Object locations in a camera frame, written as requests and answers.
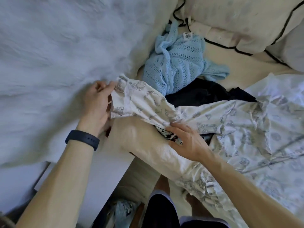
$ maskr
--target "blue crochet top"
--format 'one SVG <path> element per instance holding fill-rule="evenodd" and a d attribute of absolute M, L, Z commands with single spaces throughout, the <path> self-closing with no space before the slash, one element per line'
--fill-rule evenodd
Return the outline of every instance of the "blue crochet top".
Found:
<path fill-rule="evenodd" d="M 146 61 L 143 81 L 164 96 L 173 94 L 202 75 L 206 80 L 216 81 L 229 75 L 226 65 L 217 65 L 203 57 L 205 40 L 194 35 L 184 41 L 178 35 L 178 23 L 166 26 L 166 34 L 159 35 L 155 51 Z"/>

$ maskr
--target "white duvet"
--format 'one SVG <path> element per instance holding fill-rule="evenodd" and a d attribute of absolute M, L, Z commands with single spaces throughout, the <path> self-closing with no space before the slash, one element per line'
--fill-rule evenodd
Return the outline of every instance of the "white duvet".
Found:
<path fill-rule="evenodd" d="M 220 101 L 174 109 L 147 84 L 122 78 L 112 93 L 112 117 L 125 118 L 114 120 L 110 136 L 119 138 L 115 145 L 246 227 L 207 169 L 177 155 L 153 125 L 164 128 L 181 120 L 201 134 L 215 133 L 213 152 L 304 220 L 304 76 L 270 75 L 249 92 L 258 102 Z"/>
<path fill-rule="evenodd" d="M 48 142 L 87 84 L 136 76 L 177 0 L 0 0 L 0 165 L 56 162 Z"/>

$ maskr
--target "printed garment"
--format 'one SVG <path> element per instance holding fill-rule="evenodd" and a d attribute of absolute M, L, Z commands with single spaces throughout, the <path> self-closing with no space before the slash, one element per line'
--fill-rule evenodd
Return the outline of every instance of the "printed garment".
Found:
<path fill-rule="evenodd" d="M 124 76 L 120 77 L 112 99 L 112 118 L 135 116 L 161 129 L 170 122 L 182 122 L 200 134 L 215 133 L 209 145 L 214 153 L 303 219 L 304 107 L 278 96 L 258 98 L 258 102 L 231 100 L 174 108 L 145 82 Z M 117 126 L 114 123 L 112 129 L 118 131 Z M 161 140 L 156 142 L 157 139 L 149 138 L 143 142 L 132 134 L 134 131 L 119 135 L 126 136 L 123 144 L 126 149 L 129 147 L 147 163 L 154 163 L 155 169 L 163 165 L 174 172 L 171 179 L 177 185 L 215 207 L 240 227 L 246 227 L 228 196 L 203 165 L 178 156 Z"/>

